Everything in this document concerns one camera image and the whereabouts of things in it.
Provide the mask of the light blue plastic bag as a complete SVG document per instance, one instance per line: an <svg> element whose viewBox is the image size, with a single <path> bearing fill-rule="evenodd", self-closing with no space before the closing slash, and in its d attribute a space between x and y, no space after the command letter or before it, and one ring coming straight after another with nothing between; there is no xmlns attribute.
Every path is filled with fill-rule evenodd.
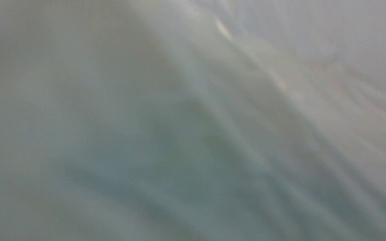
<svg viewBox="0 0 386 241"><path fill-rule="evenodd" d="M0 1L0 240L386 240L386 90L195 1Z"/></svg>

